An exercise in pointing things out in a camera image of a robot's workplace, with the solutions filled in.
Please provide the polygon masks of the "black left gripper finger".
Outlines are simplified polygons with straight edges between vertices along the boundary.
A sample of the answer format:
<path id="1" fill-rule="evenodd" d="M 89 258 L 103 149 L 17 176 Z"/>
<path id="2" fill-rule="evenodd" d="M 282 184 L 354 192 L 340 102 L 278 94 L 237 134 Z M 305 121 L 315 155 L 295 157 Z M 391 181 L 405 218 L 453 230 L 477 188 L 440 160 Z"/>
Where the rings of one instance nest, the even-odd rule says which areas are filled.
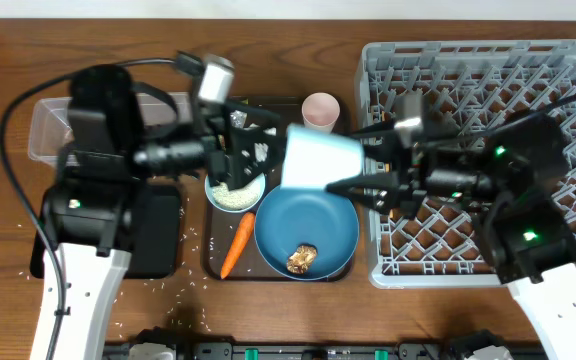
<path id="1" fill-rule="evenodd" d="M 259 125 L 259 131 L 267 128 L 278 127 L 281 123 L 281 116 L 279 114 L 260 107 L 250 106 L 242 102 L 226 102 L 225 109 L 228 113 L 240 111 L 245 113 L 247 116 L 252 116 Z"/>
<path id="2" fill-rule="evenodd" d="M 231 148 L 227 159 L 229 164 L 227 185 L 230 190 L 247 186 L 261 174 L 266 174 L 285 158 L 287 138 L 272 135 L 261 127 L 231 128 Z M 257 144 L 267 145 L 266 157 L 258 160 Z"/>

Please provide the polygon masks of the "yellow snack wrapper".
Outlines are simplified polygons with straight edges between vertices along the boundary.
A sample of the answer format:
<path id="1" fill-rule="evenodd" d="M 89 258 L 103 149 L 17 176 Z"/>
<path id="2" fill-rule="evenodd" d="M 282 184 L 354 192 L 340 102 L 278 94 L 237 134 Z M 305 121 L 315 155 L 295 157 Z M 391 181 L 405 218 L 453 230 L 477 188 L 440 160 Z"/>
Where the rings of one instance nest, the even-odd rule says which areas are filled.
<path id="1" fill-rule="evenodd" d="M 231 125 L 235 128 L 243 128 L 247 120 L 247 114 L 245 112 L 235 110 L 230 113 Z"/>

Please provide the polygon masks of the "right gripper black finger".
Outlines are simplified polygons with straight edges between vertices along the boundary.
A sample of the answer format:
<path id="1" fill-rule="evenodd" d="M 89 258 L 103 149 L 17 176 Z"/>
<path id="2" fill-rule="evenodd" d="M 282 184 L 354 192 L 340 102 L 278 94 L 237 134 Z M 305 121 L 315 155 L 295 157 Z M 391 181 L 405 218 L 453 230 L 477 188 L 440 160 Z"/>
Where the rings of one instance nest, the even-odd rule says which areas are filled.
<path id="1" fill-rule="evenodd" d="M 399 186 L 398 175 L 394 172 L 358 175 L 329 183 L 325 190 L 329 193 L 350 198 L 363 195 L 364 190 L 394 190 Z"/>
<path id="2" fill-rule="evenodd" d="M 349 135 L 353 139 L 395 137 L 400 143 L 410 143 L 418 131 L 417 119 L 389 120 L 364 127 Z"/>

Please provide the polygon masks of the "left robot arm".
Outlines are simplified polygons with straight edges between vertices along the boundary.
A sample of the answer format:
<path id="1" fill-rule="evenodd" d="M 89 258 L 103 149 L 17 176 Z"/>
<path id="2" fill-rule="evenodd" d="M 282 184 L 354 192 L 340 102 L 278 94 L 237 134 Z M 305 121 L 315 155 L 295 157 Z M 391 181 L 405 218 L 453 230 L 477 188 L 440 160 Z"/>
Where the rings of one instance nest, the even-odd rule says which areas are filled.
<path id="1" fill-rule="evenodd" d="M 37 233 L 44 245 L 44 293 L 33 358 L 98 359 L 110 310 L 149 226 L 174 234 L 171 211 L 151 214 L 158 196 L 149 179 L 204 169 L 214 184 L 239 189 L 283 157 L 274 133 L 280 116 L 228 96 L 231 70 L 218 63 L 186 69 L 193 79 L 192 120 L 148 128 L 140 94 L 172 99 L 135 81 L 124 64 L 68 75 L 73 133 L 57 157 Z"/>

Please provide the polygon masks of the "light blue cup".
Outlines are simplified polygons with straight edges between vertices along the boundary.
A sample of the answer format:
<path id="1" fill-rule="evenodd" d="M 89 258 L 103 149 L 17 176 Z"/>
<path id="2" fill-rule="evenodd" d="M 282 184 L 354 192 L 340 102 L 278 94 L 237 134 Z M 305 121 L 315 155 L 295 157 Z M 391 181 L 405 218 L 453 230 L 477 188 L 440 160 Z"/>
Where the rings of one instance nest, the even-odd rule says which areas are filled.
<path id="1" fill-rule="evenodd" d="M 286 134 L 281 187 L 324 190 L 362 173 L 365 155 L 359 141 L 300 125 L 290 125 Z"/>

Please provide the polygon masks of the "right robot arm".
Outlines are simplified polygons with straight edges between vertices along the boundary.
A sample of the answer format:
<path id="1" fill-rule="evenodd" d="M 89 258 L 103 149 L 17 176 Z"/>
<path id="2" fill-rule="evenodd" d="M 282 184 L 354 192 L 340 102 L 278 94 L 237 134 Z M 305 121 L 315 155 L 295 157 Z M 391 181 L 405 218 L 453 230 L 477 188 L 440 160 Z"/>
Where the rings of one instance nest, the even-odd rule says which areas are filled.
<path id="1" fill-rule="evenodd" d="M 506 286 L 550 359 L 576 359 L 576 239 L 552 198 L 568 171 L 556 120 L 528 112 L 483 133 L 479 150 L 462 140 L 368 145 L 393 171 L 338 180 L 328 192 L 381 214 L 414 217 L 425 198 L 469 213 L 479 254 Z"/>

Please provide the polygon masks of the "pink cup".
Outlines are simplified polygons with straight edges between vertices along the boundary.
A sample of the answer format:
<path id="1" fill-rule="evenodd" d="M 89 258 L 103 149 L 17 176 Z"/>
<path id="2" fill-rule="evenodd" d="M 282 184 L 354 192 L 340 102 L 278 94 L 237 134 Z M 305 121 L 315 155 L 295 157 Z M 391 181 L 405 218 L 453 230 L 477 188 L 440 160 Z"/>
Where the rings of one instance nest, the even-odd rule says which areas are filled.
<path id="1" fill-rule="evenodd" d="M 338 100 L 328 93 L 318 92 L 309 95 L 301 107 L 304 125 L 324 133 L 331 133 L 340 117 Z"/>

